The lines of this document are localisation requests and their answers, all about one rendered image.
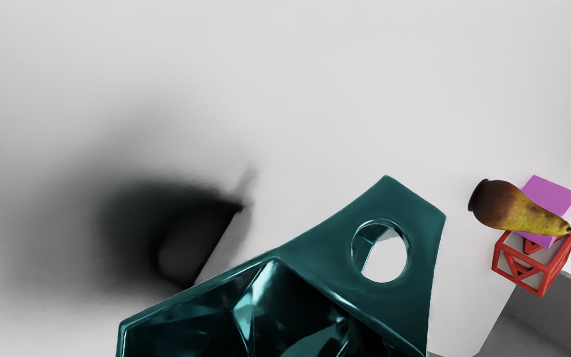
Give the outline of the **red frame cube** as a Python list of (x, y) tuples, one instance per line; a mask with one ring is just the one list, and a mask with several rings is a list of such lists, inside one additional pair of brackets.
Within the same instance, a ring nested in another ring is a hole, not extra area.
[(561, 273), (570, 253), (571, 233), (544, 248), (505, 231), (495, 244), (492, 271), (541, 298)]

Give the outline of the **purple block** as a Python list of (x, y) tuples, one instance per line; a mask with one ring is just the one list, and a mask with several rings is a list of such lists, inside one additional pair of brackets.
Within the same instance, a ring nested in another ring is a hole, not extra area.
[(532, 176), (521, 188), (521, 192), (533, 203), (555, 213), (565, 221), (571, 219), (571, 189), (545, 178)]

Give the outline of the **teal faceted mug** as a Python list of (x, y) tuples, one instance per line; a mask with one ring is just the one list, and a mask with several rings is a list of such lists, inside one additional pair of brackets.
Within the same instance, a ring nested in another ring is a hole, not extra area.
[(383, 176), (298, 237), (122, 321), (115, 357), (427, 357), (445, 222)]

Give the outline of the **brown yellow pear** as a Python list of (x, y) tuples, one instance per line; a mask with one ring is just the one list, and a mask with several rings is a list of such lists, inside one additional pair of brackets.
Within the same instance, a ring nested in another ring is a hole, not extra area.
[(509, 181), (480, 181), (470, 196), (467, 209), (481, 224), (494, 229), (546, 237), (563, 237), (571, 233), (568, 221), (534, 203)]

